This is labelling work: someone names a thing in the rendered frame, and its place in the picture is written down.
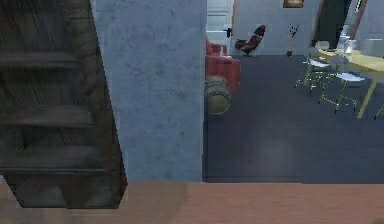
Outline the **red sofa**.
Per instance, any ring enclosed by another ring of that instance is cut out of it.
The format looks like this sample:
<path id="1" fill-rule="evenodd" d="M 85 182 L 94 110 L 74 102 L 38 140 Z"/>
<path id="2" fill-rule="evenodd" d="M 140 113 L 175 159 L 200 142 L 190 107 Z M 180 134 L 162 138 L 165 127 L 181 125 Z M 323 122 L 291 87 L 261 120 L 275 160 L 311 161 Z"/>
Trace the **red sofa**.
<path id="1" fill-rule="evenodd" d="M 205 74 L 226 79 L 227 87 L 235 93 L 240 86 L 241 63 L 228 54 L 227 46 L 206 38 Z"/>

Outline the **dark red lounge chair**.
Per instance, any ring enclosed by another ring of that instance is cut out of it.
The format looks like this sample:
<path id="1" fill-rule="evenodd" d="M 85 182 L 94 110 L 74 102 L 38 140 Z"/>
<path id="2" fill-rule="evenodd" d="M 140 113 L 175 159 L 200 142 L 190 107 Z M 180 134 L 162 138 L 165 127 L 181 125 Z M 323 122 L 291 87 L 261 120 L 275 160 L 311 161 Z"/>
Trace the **dark red lounge chair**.
<path id="1" fill-rule="evenodd" d="M 250 53 L 254 51 L 265 35 L 266 26 L 260 25 L 253 32 L 252 37 L 249 40 L 238 39 L 235 43 L 235 49 L 244 52 L 245 56 L 250 57 Z"/>

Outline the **white room door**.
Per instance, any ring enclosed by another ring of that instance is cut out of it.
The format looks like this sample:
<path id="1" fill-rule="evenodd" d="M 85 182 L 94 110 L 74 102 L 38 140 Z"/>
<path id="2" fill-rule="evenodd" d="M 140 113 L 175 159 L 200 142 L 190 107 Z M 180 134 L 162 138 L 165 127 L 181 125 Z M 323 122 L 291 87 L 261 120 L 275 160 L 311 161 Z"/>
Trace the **white room door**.
<path id="1" fill-rule="evenodd" d="M 227 38 L 224 29 L 232 29 L 234 0 L 207 0 L 206 33 L 211 43 L 230 47 L 231 37 Z"/>

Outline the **thin house plant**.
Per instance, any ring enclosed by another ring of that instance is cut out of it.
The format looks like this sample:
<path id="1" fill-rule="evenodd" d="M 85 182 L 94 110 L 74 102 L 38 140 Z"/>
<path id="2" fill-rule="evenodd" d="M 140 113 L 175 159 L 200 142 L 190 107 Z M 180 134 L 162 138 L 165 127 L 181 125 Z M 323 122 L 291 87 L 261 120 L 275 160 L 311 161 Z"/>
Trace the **thin house plant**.
<path id="1" fill-rule="evenodd" d="M 290 42 L 289 42 L 289 48 L 286 51 L 286 56 L 287 57 L 291 57 L 292 54 L 293 54 L 293 42 L 295 40 L 296 34 L 298 32 L 298 29 L 299 29 L 298 25 L 296 25 L 296 26 L 290 25 L 290 30 L 289 30 L 289 32 L 290 32 Z"/>

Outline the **white seat yellow chair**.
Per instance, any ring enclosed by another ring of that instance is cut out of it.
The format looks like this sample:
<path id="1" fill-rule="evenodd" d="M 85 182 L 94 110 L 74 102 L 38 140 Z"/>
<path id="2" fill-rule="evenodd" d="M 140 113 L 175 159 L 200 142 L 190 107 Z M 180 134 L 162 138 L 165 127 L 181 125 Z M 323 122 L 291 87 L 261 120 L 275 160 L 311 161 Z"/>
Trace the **white seat yellow chair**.
<path id="1" fill-rule="evenodd" d="M 329 58 L 331 65 L 330 79 L 325 83 L 318 103 L 327 102 L 334 106 L 334 113 L 337 113 L 342 107 L 350 106 L 353 110 L 357 108 L 357 100 L 346 95 L 346 89 L 353 87 L 354 84 L 365 80 L 365 77 L 352 69 L 349 65 L 349 59 L 346 56 L 336 54 Z M 338 81 L 340 88 L 336 96 L 331 97 L 328 89 L 332 83 Z"/>
<path id="2" fill-rule="evenodd" d="M 318 48 L 310 47 L 307 50 L 307 59 L 305 61 L 307 69 L 303 75 L 300 75 L 295 83 L 295 88 L 299 85 L 309 89 L 309 93 L 316 87 L 325 89 L 327 82 L 333 77 L 335 69 L 320 56 Z"/>

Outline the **dark wooden shelf unit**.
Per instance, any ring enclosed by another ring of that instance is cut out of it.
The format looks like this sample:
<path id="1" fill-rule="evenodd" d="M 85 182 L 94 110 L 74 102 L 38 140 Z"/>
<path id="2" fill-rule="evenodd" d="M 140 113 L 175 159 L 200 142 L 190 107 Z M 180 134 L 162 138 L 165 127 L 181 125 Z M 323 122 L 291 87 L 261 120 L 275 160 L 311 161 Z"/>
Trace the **dark wooden shelf unit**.
<path id="1" fill-rule="evenodd" d="M 0 0 L 0 175 L 24 208 L 118 208 L 127 179 L 91 0 Z"/>

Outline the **yellow dining table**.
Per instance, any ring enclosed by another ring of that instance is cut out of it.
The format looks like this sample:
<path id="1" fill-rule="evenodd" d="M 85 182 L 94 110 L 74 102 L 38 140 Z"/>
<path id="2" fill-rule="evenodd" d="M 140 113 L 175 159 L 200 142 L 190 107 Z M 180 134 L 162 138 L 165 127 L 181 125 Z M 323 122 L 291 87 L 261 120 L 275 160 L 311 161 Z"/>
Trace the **yellow dining table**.
<path id="1" fill-rule="evenodd" d="M 367 90 L 364 101 L 357 114 L 358 118 L 362 118 L 377 84 L 384 80 L 384 59 L 381 57 L 363 55 L 359 50 L 353 50 L 351 54 L 345 54 L 342 49 L 337 49 L 335 51 L 320 50 L 319 54 L 327 60 L 332 56 L 345 57 L 348 60 L 348 65 L 352 69 L 370 75 L 371 85 Z"/>

